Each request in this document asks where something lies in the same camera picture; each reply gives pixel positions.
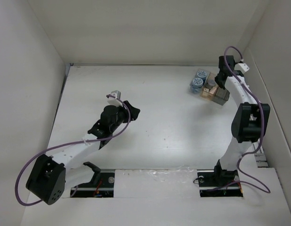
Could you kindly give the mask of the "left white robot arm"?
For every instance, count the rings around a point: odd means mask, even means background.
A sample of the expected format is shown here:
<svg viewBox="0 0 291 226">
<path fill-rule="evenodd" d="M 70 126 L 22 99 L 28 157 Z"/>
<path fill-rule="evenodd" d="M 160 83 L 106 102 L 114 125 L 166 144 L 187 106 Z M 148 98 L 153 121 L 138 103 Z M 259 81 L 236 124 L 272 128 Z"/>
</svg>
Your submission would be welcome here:
<svg viewBox="0 0 291 226">
<path fill-rule="evenodd" d="M 64 190 L 75 185 L 96 186 L 100 180 L 100 168 L 84 161 L 85 158 L 95 151 L 93 145 L 96 142 L 99 148 L 104 147 L 116 136 L 114 132 L 121 124 L 128 125 L 139 114 L 140 109 L 128 101 L 107 105 L 81 141 L 65 144 L 64 150 L 52 156 L 42 153 L 37 157 L 26 188 L 47 205 L 52 205 L 61 198 Z"/>
</svg>

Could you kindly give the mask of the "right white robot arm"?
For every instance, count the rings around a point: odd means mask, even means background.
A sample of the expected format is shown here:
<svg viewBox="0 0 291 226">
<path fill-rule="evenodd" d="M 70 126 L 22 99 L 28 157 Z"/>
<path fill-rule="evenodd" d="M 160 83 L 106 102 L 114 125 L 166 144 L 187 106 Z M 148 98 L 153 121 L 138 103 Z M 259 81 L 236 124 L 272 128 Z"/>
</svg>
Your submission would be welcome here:
<svg viewBox="0 0 291 226">
<path fill-rule="evenodd" d="M 218 68 L 215 82 L 229 91 L 237 105 L 231 124 L 231 142 L 212 174 L 216 186 L 221 187 L 233 182 L 246 151 L 253 143 L 262 140 L 267 129 L 270 106 L 260 103 L 249 90 L 243 76 L 249 70 L 246 64 L 236 63 L 233 56 L 220 56 Z"/>
</svg>

